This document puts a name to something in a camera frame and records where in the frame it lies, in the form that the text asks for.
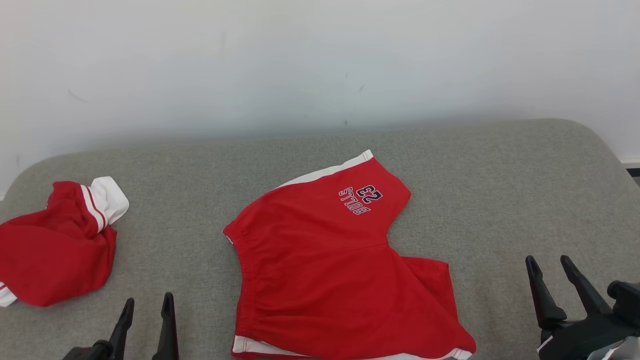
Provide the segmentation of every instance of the red jersey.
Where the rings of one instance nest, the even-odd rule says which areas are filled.
[[[46,209],[0,225],[0,306],[50,306],[100,288],[115,253],[110,225],[128,209],[108,176],[53,183]]]
[[[388,245],[410,197],[366,151],[247,206],[224,230],[243,275],[232,355],[469,358],[448,265]]]

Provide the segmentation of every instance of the red shorts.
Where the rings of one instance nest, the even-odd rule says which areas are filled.
[[[224,230],[243,284],[232,355],[467,359],[446,263],[398,255],[411,193],[370,151],[266,193]]]

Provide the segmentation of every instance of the wall stain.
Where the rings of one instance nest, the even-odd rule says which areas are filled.
[[[87,100],[84,100],[82,97],[74,94],[71,89],[67,89],[67,92],[69,94],[69,96],[73,97],[75,100],[78,100],[79,102],[84,102],[85,104],[88,103]]]

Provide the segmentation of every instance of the white cuff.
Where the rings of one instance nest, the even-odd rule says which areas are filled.
[[[95,207],[113,224],[129,209],[129,200],[111,176],[98,177],[91,184]]]
[[[7,307],[13,304],[18,298],[0,282],[0,307]]]

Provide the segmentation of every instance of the gray couch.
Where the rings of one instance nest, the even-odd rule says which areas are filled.
[[[50,308],[0,309],[0,358],[61,359],[108,338],[134,297],[125,358],[150,359],[166,291],[181,358],[230,358],[242,278],[223,227],[270,189],[367,149],[413,193],[391,246],[451,265],[475,359],[537,358],[526,255],[570,317],[584,310],[561,254],[603,295],[613,280],[640,281],[640,188],[597,135],[567,120],[84,152],[25,170],[0,202],[0,222],[44,208],[53,181],[111,176],[131,202],[114,226],[111,277]]]

